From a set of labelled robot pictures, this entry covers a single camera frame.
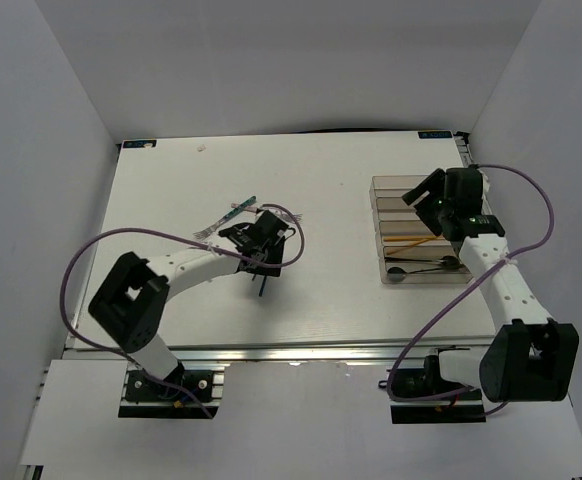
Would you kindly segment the purple chopstick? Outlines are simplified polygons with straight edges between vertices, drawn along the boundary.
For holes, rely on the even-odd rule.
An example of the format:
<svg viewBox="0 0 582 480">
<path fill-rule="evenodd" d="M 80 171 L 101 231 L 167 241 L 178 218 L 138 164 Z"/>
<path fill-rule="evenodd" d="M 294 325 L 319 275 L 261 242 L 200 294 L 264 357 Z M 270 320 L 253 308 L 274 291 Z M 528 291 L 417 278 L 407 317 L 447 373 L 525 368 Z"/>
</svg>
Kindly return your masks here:
<svg viewBox="0 0 582 480">
<path fill-rule="evenodd" d="M 269 278 L 269 276 L 267 276 L 267 275 L 262 276 L 262 281 L 261 281 L 260 288 L 258 291 L 258 297 L 262 297 L 264 295 L 268 278 Z"/>
<path fill-rule="evenodd" d="M 262 276 L 263 276 L 263 275 L 261 275 L 261 274 L 254 274 L 254 275 L 252 276 L 252 281 L 253 281 L 253 282 L 256 282 L 256 281 L 258 281 L 258 282 L 259 282 L 258 291 L 259 291 L 260 284 L 261 284 L 261 281 L 262 281 Z"/>
</svg>

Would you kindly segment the black spoon short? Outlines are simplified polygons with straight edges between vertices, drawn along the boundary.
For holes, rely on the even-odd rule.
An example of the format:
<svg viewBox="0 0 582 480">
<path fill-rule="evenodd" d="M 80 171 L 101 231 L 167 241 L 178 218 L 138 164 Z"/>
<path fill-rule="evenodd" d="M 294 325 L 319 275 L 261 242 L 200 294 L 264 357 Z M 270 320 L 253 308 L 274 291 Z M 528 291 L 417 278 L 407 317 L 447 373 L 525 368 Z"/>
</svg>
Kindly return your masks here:
<svg viewBox="0 0 582 480">
<path fill-rule="evenodd" d="M 427 284 L 435 283 L 444 270 L 438 268 L 424 268 L 407 271 L 402 267 L 393 266 L 386 272 L 386 280 L 389 284 Z"/>
</svg>

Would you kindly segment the black spoon long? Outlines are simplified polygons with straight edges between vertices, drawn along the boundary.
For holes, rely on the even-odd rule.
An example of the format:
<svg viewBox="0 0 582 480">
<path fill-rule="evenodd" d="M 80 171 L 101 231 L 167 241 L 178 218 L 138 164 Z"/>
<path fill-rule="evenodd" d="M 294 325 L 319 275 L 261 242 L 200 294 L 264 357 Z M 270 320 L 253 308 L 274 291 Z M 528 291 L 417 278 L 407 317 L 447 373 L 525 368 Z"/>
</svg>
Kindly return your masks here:
<svg viewBox="0 0 582 480">
<path fill-rule="evenodd" d="M 460 260 L 452 255 L 445 255 L 440 258 L 405 258 L 385 256 L 384 260 L 388 263 L 432 265 L 432 268 L 425 268 L 424 272 L 437 270 L 452 271 L 458 270 L 463 266 Z"/>
</svg>

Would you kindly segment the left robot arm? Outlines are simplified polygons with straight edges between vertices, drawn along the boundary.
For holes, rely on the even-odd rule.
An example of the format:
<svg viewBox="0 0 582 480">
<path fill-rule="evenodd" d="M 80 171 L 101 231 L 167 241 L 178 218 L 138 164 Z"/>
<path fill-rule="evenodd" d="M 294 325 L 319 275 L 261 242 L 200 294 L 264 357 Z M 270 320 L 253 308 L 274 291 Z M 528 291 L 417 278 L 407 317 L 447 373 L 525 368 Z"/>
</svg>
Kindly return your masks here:
<svg viewBox="0 0 582 480">
<path fill-rule="evenodd" d="M 215 278 L 248 272 L 278 277 L 290 225 L 270 211 L 209 238 L 200 247 L 141 258 L 120 256 L 89 306 L 114 343 L 148 374 L 148 387 L 170 399 L 182 387 L 184 368 L 158 334 L 167 302 Z"/>
</svg>

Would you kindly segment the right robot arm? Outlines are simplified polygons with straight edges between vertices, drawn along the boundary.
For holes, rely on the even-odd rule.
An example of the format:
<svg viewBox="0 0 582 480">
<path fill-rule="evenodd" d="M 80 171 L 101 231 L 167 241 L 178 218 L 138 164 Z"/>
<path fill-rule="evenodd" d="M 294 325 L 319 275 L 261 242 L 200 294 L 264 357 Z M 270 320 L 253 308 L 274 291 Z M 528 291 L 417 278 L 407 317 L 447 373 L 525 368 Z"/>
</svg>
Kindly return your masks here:
<svg viewBox="0 0 582 480">
<path fill-rule="evenodd" d="M 480 390 L 491 402 L 554 402 L 569 389 L 579 346 L 576 328 L 559 323 L 532 293 L 510 250 L 504 227 L 483 211 L 479 168 L 437 169 L 403 195 L 424 225 L 447 240 L 473 277 L 466 298 L 482 295 L 496 334 L 483 349 L 442 347 L 429 354 L 422 377 L 408 386 L 389 373 L 392 400 L 446 399 Z"/>
</svg>

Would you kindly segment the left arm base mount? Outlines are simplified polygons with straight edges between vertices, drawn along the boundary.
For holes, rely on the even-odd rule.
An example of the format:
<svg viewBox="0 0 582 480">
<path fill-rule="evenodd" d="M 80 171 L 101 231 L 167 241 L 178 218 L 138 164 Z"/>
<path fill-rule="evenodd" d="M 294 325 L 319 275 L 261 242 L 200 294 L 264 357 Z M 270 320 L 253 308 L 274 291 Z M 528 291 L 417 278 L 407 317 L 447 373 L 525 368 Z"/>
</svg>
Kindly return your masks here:
<svg viewBox="0 0 582 480">
<path fill-rule="evenodd" d="M 164 383 L 128 368 L 118 417 L 123 419 L 210 420 L 219 410 L 222 378 L 208 369 L 178 367 Z"/>
</svg>

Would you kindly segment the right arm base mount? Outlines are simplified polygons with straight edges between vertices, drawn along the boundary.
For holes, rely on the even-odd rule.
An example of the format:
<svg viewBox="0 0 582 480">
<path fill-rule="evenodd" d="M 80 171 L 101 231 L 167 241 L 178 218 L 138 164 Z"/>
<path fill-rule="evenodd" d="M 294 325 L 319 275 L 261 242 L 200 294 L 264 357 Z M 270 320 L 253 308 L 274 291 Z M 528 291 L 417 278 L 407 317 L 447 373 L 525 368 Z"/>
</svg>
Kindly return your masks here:
<svg viewBox="0 0 582 480">
<path fill-rule="evenodd" d="M 391 402 L 392 423 L 444 425 L 485 422 L 486 413 L 480 390 L 448 395 L 437 400 L 414 401 L 414 398 L 439 395 L 461 388 L 461 384 L 440 377 L 436 355 L 427 355 L 422 367 L 401 367 L 395 374 L 390 390 L 394 396 L 405 398 L 405 401 Z"/>
</svg>

